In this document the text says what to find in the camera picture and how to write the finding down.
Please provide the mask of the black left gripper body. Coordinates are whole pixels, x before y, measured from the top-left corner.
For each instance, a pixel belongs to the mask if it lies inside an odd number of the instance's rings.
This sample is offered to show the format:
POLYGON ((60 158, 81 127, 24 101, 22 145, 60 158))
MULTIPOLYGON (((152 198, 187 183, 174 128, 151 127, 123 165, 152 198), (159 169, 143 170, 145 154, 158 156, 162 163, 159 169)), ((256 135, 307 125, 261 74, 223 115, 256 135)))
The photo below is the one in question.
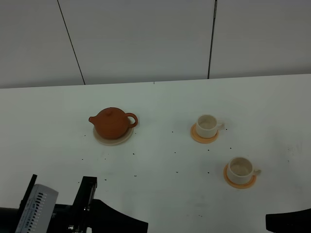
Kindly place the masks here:
POLYGON ((51 233, 90 233, 93 232, 90 222, 91 205, 78 207, 56 204, 50 220, 51 233))

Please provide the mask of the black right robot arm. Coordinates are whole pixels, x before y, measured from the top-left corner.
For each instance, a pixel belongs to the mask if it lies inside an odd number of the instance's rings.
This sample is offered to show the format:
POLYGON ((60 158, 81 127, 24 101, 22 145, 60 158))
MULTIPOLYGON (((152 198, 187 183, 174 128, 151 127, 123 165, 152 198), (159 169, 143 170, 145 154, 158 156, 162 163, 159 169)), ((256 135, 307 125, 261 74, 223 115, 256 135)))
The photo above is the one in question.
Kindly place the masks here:
MULTIPOLYGON (((91 228, 93 233, 146 233, 148 223, 127 216, 94 199, 97 178, 84 176, 71 206, 71 220, 68 231, 85 233, 91 228)), ((266 230, 273 233, 303 233, 311 229, 311 210, 290 213, 267 214, 266 230)))

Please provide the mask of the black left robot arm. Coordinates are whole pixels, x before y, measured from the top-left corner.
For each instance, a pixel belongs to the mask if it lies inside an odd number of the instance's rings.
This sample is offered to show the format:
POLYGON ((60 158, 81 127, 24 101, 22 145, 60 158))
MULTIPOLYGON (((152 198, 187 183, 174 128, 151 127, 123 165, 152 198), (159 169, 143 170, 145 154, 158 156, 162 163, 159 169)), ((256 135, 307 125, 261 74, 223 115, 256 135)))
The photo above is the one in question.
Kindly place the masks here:
POLYGON ((148 223, 95 199, 97 178, 84 176, 72 205, 58 204, 58 192, 33 175, 19 208, 0 209, 2 233, 146 233, 148 223))

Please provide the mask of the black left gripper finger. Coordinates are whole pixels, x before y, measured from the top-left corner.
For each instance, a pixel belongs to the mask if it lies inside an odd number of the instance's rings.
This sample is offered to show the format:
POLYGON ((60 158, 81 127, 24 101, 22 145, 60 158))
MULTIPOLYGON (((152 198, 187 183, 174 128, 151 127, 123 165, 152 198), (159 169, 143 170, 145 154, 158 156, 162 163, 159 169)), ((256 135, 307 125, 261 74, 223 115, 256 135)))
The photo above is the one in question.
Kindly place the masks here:
POLYGON ((97 177, 84 176, 73 202, 73 210, 89 210, 97 188, 97 177))
POLYGON ((25 194, 23 196, 23 199, 20 202, 20 205, 19 205, 20 209, 24 209, 25 208, 26 202, 27 202, 27 200, 28 200, 28 198, 30 196, 30 193, 32 191, 33 186, 35 185, 36 179, 37 179, 37 175, 33 174, 32 177, 31 177, 31 180, 30 180, 30 182, 28 184, 28 187, 26 189, 26 192, 25 192, 25 194))

